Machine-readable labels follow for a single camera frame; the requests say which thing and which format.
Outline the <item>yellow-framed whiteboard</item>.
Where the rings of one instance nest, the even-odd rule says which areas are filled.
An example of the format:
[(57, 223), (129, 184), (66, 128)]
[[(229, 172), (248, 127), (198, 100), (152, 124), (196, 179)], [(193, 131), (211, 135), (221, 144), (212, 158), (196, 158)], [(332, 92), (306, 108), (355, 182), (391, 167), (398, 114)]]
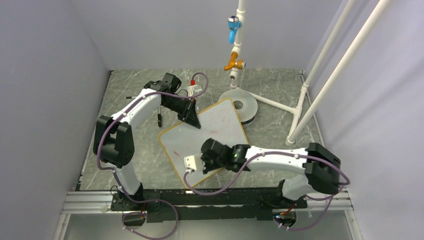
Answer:
[(201, 128), (178, 123), (159, 134), (159, 142), (181, 183), (186, 172), (184, 157), (199, 154), (203, 143), (212, 138), (221, 144), (247, 144), (248, 138), (239, 120), (233, 102), (225, 98), (200, 111)]

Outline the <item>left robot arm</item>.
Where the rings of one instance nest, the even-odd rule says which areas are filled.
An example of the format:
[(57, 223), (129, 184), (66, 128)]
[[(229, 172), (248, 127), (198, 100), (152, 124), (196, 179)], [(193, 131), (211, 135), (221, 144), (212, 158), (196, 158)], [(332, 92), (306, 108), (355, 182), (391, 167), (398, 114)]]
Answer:
[(112, 172), (118, 191), (125, 195), (123, 202), (131, 210), (139, 209), (145, 200), (143, 185), (131, 163), (135, 153), (133, 128), (162, 107), (175, 112), (179, 121), (201, 128), (196, 98), (208, 87), (200, 87), (183, 96), (177, 94), (181, 84), (176, 75), (166, 73), (162, 80), (146, 83), (124, 108), (111, 116), (101, 115), (96, 121), (93, 153), (97, 167)]

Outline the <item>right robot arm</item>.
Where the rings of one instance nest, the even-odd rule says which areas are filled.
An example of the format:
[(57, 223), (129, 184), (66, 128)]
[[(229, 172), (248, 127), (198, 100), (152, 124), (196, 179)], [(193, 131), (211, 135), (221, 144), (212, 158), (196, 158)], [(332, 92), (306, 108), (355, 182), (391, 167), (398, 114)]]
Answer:
[(310, 193), (336, 195), (341, 187), (341, 160), (319, 143), (306, 148), (267, 149), (248, 144), (224, 145), (212, 138), (200, 148), (202, 172), (226, 169), (242, 171), (283, 171), (296, 176), (285, 179), (275, 194), (276, 203), (289, 207), (295, 200)]

